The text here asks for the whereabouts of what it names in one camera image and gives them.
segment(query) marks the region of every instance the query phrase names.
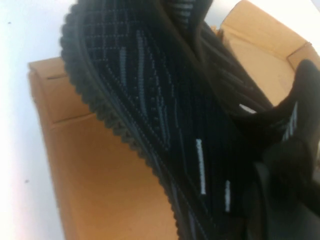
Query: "cardboard box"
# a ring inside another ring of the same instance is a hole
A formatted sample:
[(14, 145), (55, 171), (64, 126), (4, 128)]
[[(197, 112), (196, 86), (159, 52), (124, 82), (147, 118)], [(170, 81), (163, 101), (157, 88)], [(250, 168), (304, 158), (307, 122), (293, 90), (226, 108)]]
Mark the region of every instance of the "cardboard box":
[(158, 179), (82, 103), (63, 61), (29, 66), (66, 239), (178, 239)]
[(290, 92), (303, 59), (320, 69), (309, 42), (249, 1), (240, 1), (215, 32), (274, 106)]

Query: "box flap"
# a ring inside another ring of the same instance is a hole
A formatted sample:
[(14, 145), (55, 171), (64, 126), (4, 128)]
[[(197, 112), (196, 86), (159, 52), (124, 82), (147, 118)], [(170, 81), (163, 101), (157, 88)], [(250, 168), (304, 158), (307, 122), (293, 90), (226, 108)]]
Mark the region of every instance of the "box flap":
[(232, 34), (224, 35), (223, 43), (274, 106), (288, 95), (295, 73), (285, 59)]
[(91, 114), (89, 107), (70, 84), (61, 58), (31, 62), (29, 66), (43, 91), (53, 123)]
[(29, 63), (31, 70), (37, 72), (42, 79), (66, 77), (65, 64), (60, 57)]
[(311, 60), (320, 70), (320, 57), (311, 43), (307, 43), (287, 58), (294, 70), (297, 69), (299, 63), (304, 59)]
[(221, 28), (286, 59), (307, 41), (247, 0), (240, 1), (224, 19)]

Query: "black knit sneaker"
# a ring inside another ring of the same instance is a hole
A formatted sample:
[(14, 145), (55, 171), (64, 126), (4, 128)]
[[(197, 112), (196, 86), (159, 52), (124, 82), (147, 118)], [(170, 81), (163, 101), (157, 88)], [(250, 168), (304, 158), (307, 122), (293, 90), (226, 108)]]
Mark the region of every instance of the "black knit sneaker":
[(303, 60), (286, 99), (237, 123), (264, 151), (262, 163), (255, 163), (259, 193), (247, 226), (252, 239), (320, 238), (319, 93), (320, 72)]
[(157, 0), (80, 0), (62, 28), (82, 99), (147, 159), (186, 240), (240, 239), (261, 159), (238, 132), (196, 55)]

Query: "white thread detail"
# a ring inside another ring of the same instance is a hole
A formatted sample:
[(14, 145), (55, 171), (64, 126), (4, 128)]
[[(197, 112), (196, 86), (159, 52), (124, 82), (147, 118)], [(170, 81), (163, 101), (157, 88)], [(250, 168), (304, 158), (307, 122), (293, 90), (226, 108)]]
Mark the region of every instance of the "white thread detail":
[(120, 49), (120, 79), (123, 86), (127, 87), (127, 71), (126, 71), (127, 49), (122, 47)]
[(298, 126), (298, 102), (296, 102), (294, 105), (292, 115), (290, 117), (290, 121), (288, 123), (288, 126), (286, 128), (286, 131), (283, 135), (282, 140), (283, 141), (288, 140), (289, 137), (291, 137), (294, 134), (297, 126)]
[(145, 99), (145, 86), (144, 86), (144, 71), (145, 71), (145, 52), (144, 41), (140, 30), (136, 31), (136, 41), (138, 48), (138, 91), (140, 98), (140, 107), (145, 117), (148, 117), (146, 99)]
[(190, 17), (191, 12), (189, 11), (174, 11), (175, 14), (180, 15), (182, 17)]
[(198, 153), (198, 160), (199, 160), (199, 171), (200, 171), (200, 189), (201, 194), (206, 195), (206, 175), (205, 175), (205, 162), (204, 162), (204, 152), (202, 149), (202, 140), (196, 139), (195, 146)]
[(195, 226), (194, 217), (192, 216), (190, 211), (188, 212), (188, 215), (189, 215), (189, 222), (190, 222), (192, 240), (197, 240), (196, 226)]
[(318, 149), (316, 151), (316, 160), (320, 160), (320, 141), (318, 142)]
[(230, 190), (230, 181), (227, 180), (225, 182), (225, 190), (224, 190), (224, 204), (225, 204), (225, 211), (227, 213), (230, 212), (230, 204), (231, 204), (231, 190)]
[(256, 111), (251, 109), (250, 107), (248, 106), (245, 106), (245, 105), (242, 105), (242, 104), (239, 104), (240, 108), (242, 108), (243, 110), (245, 110), (246, 112), (248, 113), (251, 113), (251, 114), (255, 114)]

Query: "white surface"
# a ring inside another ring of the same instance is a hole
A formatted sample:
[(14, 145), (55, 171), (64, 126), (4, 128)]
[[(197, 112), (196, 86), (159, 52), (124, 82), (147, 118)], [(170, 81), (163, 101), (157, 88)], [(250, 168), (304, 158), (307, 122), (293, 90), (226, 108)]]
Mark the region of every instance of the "white surface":
[[(0, 0), (2, 240), (64, 239), (38, 116), (30, 97), (27, 63), (59, 56), (60, 26), (73, 2)], [(218, 26), (237, 2), (216, 0), (206, 18), (208, 23)], [(317, 31), (305, 27), (306, 21), (314, 20), (314, 29), (320, 23), (319, 13), (315, 14), (309, 0), (254, 2), (319, 46)]]
[(320, 0), (312, 0), (312, 2), (316, 6), (316, 8), (320, 11)]

